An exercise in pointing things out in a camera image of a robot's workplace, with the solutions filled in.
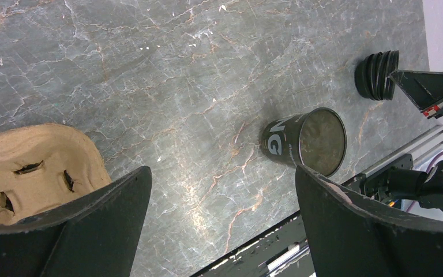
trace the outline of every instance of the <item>wire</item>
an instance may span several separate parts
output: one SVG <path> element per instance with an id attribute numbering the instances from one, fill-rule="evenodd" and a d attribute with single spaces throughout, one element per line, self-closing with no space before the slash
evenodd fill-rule
<path id="1" fill-rule="evenodd" d="M 432 167 L 434 167 L 434 165 L 436 164 L 437 160 L 443 156 L 443 151 L 440 152 L 439 154 L 437 154 L 434 159 L 432 159 L 432 161 L 429 163 L 429 166 L 427 166 L 427 170 L 425 172 L 429 173 L 430 170 L 432 170 Z M 412 210 L 412 208 L 415 206 L 415 204 L 417 204 L 417 201 L 413 201 L 412 204 L 410 204 L 410 206 L 408 206 L 406 212 L 410 212 Z"/>

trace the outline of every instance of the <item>purple cable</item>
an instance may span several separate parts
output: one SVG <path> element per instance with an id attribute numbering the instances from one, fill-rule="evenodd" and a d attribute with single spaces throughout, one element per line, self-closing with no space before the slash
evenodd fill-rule
<path id="1" fill-rule="evenodd" d="M 436 164 L 437 160 L 443 156 L 443 151 L 440 152 L 439 154 L 437 154 L 434 159 L 432 159 L 432 161 L 429 163 L 429 166 L 427 167 L 427 170 L 425 172 L 429 173 L 430 170 L 432 169 L 432 167 L 434 167 L 434 165 Z M 413 201 L 412 204 L 410 204 L 410 206 L 408 206 L 406 212 L 410 212 L 410 210 L 412 210 L 412 208 L 415 206 L 415 204 L 417 203 L 417 201 Z"/>

